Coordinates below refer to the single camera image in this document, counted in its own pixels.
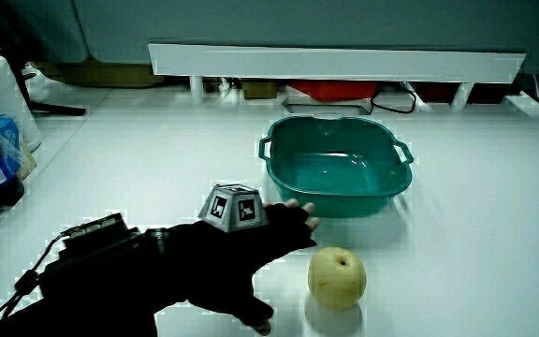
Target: black glove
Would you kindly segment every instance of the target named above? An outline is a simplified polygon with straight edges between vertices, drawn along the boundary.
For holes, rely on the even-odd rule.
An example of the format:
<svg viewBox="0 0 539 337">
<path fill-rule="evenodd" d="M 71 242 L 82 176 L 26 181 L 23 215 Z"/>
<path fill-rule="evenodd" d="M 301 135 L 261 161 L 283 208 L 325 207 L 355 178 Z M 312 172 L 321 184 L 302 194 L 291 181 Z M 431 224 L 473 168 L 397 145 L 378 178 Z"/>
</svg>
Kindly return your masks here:
<svg viewBox="0 0 539 337">
<path fill-rule="evenodd" d="M 317 220 L 307 225 L 309 213 L 292 207 L 296 201 L 288 205 L 268 206 L 269 225 L 263 227 L 224 233 L 199 221 L 170 228 L 167 257 L 181 279 L 181 295 L 174 299 L 233 315 L 261 334 L 270 333 L 273 309 L 254 296 L 253 275 L 276 258 L 316 245 L 310 238 Z"/>
</svg>

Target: black power cord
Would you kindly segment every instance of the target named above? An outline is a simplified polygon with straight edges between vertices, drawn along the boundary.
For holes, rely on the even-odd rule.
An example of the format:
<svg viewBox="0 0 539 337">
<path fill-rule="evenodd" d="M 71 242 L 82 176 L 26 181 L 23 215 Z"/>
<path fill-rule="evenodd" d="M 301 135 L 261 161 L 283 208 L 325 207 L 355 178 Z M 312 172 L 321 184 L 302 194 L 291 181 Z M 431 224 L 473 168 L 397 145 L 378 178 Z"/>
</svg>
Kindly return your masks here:
<svg viewBox="0 0 539 337">
<path fill-rule="evenodd" d="M 14 296 L 11 297 L 11 299 L 9 299 L 4 305 L 0 307 L 0 313 L 2 310 L 6 309 L 1 317 L 2 321 L 7 319 L 7 317 L 11 314 L 14 308 L 16 308 L 22 297 L 30 294 L 38 285 L 38 273 L 36 272 L 36 269 L 41 264 L 41 262 L 43 262 L 43 259 L 45 259 L 45 256 L 47 256 L 53 245 L 63 237 L 64 235 L 60 234 L 55 239 L 53 239 L 53 241 L 45 249 L 45 252 L 38 260 L 36 265 L 31 270 L 25 272 L 24 275 L 20 278 L 20 280 L 18 280 L 15 285 L 16 293 L 14 294 Z"/>
<path fill-rule="evenodd" d="M 381 93 L 381 90 L 376 90 L 375 91 L 375 95 L 373 95 L 373 97 L 371 98 L 371 110 L 370 110 L 370 114 L 373 112 L 373 107 L 376 107 L 376 108 L 380 108 L 380 109 L 383 109 L 383 110 L 388 110 L 388 111 L 392 111 L 392 112 L 397 112 L 397 113 L 411 113 L 413 112 L 413 110 L 415 109 L 415 102 L 417 101 L 417 97 L 415 96 L 415 93 L 412 92 L 411 90 L 407 89 L 404 85 L 401 86 L 401 89 L 403 91 L 405 91 L 407 94 L 411 95 L 411 97 L 413 98 L 413 104 L 411 105 L 411 108 L 409 110 L 397 110 L 397 109 L 393 109 L 393 108 L 389 108 L 389 107 L 385 107 L 383 105 L 379 105 L 377 103 L 375 103 L 373 100 L 380 95 Z"/>
</svg>

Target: basin handle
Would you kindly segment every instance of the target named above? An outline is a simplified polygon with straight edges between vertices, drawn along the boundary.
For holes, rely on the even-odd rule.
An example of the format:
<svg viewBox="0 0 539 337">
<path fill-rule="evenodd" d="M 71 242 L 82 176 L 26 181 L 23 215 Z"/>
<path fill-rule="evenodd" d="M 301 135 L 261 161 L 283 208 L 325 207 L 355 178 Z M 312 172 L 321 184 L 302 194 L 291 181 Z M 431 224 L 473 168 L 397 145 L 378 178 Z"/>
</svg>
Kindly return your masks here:
<svg viewBox="0 0 539 337">
<path fill-rule="evenodd" d="M 266 162 L 270 161 L 270 158 L 266 156 L 266 144 L 269 142 L 271 142 L 271 137 L 265 137 L 259 141 L 259 158 Z"/>
<path fill-rule="evenodd" d="M 404 153 L 405 161 L 403 161 L 402 164 L 409 165 L 409 164 L 413 163 L 414 159 L 413 159 L 413 156 L 411 155 L 411 151 L 409 151 L 409 148 L 407 147 L 407 144 L 403 143 L 402 141 L 398 141 L 398 140 L 393 140 L 392 143 L 394 145 L 400 147 L 402 152 Z"/>
</svg>

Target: gray cube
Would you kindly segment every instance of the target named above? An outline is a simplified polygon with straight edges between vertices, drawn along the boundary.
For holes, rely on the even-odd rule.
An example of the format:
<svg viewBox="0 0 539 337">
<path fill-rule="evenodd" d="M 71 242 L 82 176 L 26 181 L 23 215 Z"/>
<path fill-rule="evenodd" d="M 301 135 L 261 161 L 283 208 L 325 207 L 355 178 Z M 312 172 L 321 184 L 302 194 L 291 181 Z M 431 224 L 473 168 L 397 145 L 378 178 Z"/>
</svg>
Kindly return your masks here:
<svg viewBox="0 0 539 337">
<path fill-rule="evenodd" d="M 226 233 L 269 223 L 259 192 L 239 183 L 215 185 L 198 217 Z"/>
</svg>

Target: water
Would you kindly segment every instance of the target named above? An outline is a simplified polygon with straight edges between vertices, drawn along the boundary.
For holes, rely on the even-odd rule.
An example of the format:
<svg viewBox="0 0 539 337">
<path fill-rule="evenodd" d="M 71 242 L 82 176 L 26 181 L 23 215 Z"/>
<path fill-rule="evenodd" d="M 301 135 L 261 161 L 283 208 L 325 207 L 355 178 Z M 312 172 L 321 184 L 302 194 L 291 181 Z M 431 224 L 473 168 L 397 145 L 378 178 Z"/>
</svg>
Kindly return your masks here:
<svg viewBox="0 0 539 337">
<path fill-rule="evenodd" d="M 298 154 L 288 166 L 287 183 L 305 191 L 340 195 L 379 195 L 400 184 L 392 163 L 376 163 L 358 154 Z"/>
</svg>

